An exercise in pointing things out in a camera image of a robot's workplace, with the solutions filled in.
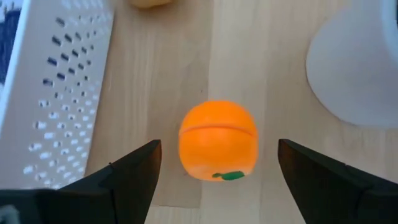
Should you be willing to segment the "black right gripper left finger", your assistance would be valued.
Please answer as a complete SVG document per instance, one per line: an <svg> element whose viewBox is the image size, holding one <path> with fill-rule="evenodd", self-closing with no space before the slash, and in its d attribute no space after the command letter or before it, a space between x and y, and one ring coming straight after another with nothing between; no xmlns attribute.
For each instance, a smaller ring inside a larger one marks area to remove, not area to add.
<svg viewBox="0 0 398 224"><path fill-rule="evenodd" d="M144 224L161 161L153 140L58 190L0 190L0 224Z"/></svg>

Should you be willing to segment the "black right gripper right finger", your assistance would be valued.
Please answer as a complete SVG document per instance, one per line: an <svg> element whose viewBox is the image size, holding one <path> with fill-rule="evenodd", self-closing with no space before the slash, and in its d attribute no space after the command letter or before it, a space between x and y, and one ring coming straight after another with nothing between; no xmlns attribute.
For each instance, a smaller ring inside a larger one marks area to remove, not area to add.
<svg viewBox="0 0 398 224"><path fill-rule="evenodd" d="M289 139L278 161L306 224L398 224L398 184Z"/></svg>

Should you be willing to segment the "orange toy fruit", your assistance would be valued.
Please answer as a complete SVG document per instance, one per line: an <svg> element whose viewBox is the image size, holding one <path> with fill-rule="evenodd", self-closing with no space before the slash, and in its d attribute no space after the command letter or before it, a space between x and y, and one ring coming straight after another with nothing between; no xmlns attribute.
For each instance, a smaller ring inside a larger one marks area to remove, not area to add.
<svg viewBox="0 0 398 224"><path fill-rule="evenodd" d="M178 154L186 172L199 180L230 181L251 174L259 155L253 116L231 101L193 107L178 132Z"/></svg>

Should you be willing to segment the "white perforated plastic basket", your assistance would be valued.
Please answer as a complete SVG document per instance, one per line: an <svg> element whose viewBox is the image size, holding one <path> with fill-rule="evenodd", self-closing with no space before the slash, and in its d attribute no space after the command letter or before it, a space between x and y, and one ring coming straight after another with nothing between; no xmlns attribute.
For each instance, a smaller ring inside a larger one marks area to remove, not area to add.
<svg viewBox="0 0 398 224"><path fill-rule="evenodd" d="M0 190L83 178L113 19L110 0L0 0Z"/></svg>

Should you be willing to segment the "white plant pot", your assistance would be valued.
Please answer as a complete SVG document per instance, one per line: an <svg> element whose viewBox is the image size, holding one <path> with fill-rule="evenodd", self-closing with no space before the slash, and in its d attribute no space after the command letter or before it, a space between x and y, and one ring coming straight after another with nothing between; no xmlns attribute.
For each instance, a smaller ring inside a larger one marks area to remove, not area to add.
<svg viewBox="0 0 398 224"><path fill-rule="evenodd" d="M312 39L306 71L340 120L398 128L398 0L352 0Z"/></svg>

